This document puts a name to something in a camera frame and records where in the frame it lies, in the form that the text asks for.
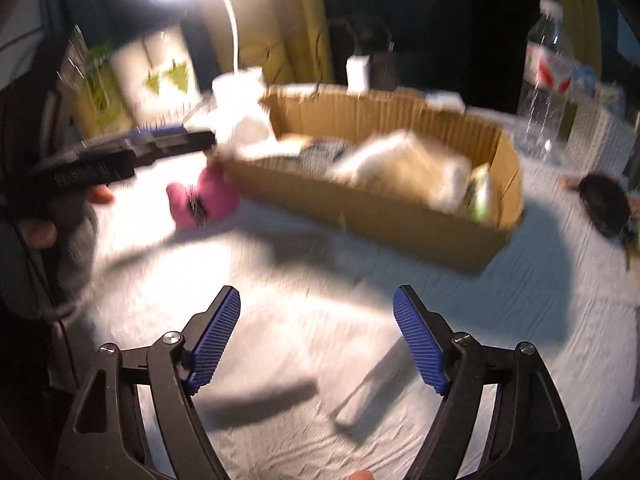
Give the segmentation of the person's left thumb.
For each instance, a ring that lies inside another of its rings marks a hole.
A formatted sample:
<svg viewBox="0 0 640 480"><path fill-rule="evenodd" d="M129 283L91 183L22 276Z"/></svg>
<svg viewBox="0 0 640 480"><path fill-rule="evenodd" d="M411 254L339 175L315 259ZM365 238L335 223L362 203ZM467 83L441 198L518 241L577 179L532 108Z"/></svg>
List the person's left thumb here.
<svg viewBox="0 0 640 480"><path fill-rule="evenodd" d="M107 185L58 197L53 201L49 218L18 220L17 233L24 238L28 248L52 247L60 234L68 234L79 226L88 204L106 206L111 205L114 199Z"/></svg>

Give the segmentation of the person's right hand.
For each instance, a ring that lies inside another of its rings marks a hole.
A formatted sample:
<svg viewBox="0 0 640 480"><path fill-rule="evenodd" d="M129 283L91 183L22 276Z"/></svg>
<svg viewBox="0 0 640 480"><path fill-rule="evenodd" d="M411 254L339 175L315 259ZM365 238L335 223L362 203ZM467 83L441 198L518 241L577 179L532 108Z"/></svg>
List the person's right hand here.
<svg viewBox="0 0 640 480"><path fill-rule="evenodd" d="M351 474L348 480L374 480L374 475L370 471L360 470Z"/></svg>

